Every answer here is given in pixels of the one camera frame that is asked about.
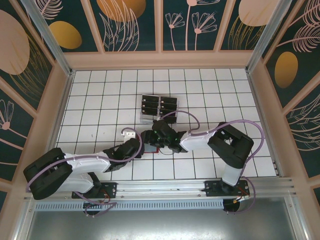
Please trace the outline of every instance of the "white grid floor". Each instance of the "white grid floor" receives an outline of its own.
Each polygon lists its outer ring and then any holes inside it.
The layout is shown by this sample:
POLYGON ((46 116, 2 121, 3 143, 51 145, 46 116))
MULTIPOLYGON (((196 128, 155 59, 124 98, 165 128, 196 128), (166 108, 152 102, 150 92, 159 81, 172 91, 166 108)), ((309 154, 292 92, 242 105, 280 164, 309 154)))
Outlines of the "white grid floor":
MULTIPOLYGON (((57 146, 65 153, 91 154, 121 144, 121 130, 140 133, 151 125, 140 122, 142 94, 176 97, 179 109, 194 114, 200 130, 219 122, 247 119, 260 124, 255 101, 244 69, 150 69, 77 71, 66 106, 57 146)), ((179 113, 176 131, 195 127, 187 114, 179 113)), ((234 127, 253 138, 253 151, 260 132, 250 124, 234 127)), ((147 153, 118 171, 98 173, 102 181, 172 180, 220 178, 225 163, 211 150, 147 153)), ((276 176, 267 143, 244 171, 247 177, 276 176)))

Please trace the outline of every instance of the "grid tile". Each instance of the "grid tile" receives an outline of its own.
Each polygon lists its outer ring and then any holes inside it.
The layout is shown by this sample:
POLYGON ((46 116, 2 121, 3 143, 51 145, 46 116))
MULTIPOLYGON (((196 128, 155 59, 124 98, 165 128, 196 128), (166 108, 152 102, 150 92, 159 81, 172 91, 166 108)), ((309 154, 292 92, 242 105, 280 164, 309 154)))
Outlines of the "grid tile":
MULTIPOLYGON (((260 125, 250 85, 239 69, 149 69, 76 72, 73 91, 64 113, 57 146, 66 153, 100 152, 123 142, 121 130, 150 130, 140 122, 142 94, 176 97, 179 109, 189 111, 201 122, 200 131, 219 122, 248 119, 260 125)), ((198 125, 187 114, 178 113, 176 131, 198 125)), ((251 124, 233 124, 260 143, 260 132, 251 124)), ((208 149, 187 153, 146 153, 118 171, 97 173, 102 181, 165 180, 221 177, 225 163, 208 149)), ((249 177, 275 176, 267 143, 244 170, 249 177)))

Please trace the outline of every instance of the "flower illustration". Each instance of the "flower illustration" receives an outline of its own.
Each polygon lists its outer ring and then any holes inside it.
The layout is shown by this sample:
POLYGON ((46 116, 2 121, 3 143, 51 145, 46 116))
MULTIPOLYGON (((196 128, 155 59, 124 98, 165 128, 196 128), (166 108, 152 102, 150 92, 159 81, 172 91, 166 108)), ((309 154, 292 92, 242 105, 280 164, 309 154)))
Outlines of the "flower illustration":
POLYGON ((183 27, 186 23, 185 21, 183 21, 183 17, 181 16, 181 13, 173 13, 172 16, 170 13, 167 13, 165 15, 165 19, 170 28, 172 46, 173 46, 173 50, 175 51, 176 48, 174 44, 174 37, 172 35, 172 29, 183 27))
POLYGON ((192 24, 195 32, 194 50, 197 50, 198 34, 209 33, 217 30, 217 25, 214 24, 216 19, 215 13, 203 13, 199 18, 199 12, 192 14, 192 24))
POLYGON ((8 101, 7 107, 3 99, 0 100, 0 129, 8 130, 12 115, 14 114, 15 105, 8 101))
POLYGON ((216 4, 218 2, 220 2, 220 0, 186 0, 186 3, 191 7, 196 5, 216 4))

